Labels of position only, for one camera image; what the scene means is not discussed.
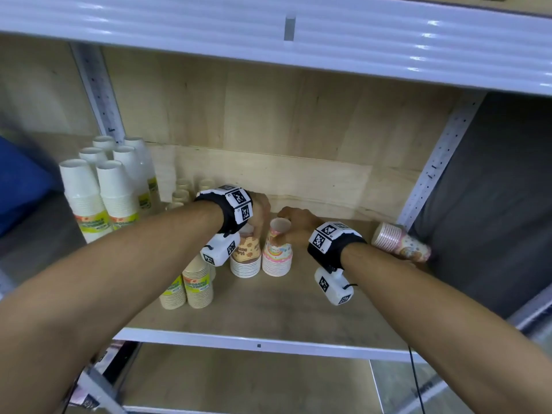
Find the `person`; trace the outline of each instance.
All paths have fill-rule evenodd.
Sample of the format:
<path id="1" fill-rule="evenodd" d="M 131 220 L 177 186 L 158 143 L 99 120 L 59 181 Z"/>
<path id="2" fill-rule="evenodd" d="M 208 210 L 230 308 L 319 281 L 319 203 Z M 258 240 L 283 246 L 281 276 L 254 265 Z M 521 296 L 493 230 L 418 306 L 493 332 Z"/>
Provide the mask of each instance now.
<path id="1" fill-rule="evenodd" d="M 270 204 L 265 195 L 250 196 L 248 222 L 258 236 Z M 278 215 L 292 228 L 275 241 L 296 249 L 323 223 L 297 208 Z M 88 244 L 0 301 L 0 412 L 51 413 L 90 357 L 224 224 L 221 205 L 193 202 Z M 515 328 L 366 243 L 351 242 L 340 253 L 349 281 L 474 412 L 552 412 L 552 362 Z"/>

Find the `person's left arm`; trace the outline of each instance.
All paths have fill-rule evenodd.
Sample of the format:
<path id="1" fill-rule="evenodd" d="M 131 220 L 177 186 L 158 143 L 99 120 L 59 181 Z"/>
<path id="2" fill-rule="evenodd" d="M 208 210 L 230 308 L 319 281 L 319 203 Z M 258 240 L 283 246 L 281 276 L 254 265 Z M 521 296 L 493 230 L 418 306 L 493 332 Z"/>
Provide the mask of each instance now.
<path id="1" fill-rule="evenodd" d="M 248 222 L 258 231 L 270 204 L 251 195 Z M 53 412 L 94 352 L 162 294 L 223 222 L 210 201 L 176 208 L 88 244 L 0 301 L 0 412 Z"/>

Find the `person's right hand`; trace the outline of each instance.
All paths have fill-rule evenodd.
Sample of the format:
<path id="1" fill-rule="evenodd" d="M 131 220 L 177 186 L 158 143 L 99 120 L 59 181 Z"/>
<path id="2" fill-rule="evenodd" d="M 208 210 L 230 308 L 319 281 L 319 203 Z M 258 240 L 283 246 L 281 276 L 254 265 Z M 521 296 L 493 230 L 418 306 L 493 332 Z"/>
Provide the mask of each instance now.
<path id="1" fill-rule="evenodd" d="M 292 228 L 272 239 L 272 243 L 276 246 L 290 243 L 294 247 L 307 248 L 308 239 L 313 231 L 324 223 L 321 218 L 313 215 L 307 209 L 290 208 L 288 206 L 279 211 L 278 216 L 289 219 L 292 222 Z"/>

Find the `person's left hand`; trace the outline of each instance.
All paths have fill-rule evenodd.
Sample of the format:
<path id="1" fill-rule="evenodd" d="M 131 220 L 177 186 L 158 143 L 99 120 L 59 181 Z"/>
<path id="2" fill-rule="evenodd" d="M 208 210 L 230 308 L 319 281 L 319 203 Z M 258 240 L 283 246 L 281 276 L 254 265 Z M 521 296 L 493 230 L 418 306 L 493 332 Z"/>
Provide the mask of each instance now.
<path id="1" fill-rule="evenodd" d="M 254 191 L 248 191 L 248 193 L 253 201 L 253 216 L 249 218 L 247 223 L 254 228 L 253 236 L 260 238 L 265 222 L 270 219 L 271 203 L 265 194 L 255 193 Z"/>

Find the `blue fabric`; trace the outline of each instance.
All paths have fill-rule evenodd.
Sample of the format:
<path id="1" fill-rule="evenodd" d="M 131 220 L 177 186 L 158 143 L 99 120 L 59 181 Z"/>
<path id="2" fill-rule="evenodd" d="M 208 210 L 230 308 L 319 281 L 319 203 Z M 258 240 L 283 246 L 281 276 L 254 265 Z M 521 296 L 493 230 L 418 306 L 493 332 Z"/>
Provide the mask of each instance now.
<path id="1" fill-rule="evenodd" d="M 0 236 L 55 184 L 50 173 L 0 136 Z"/>

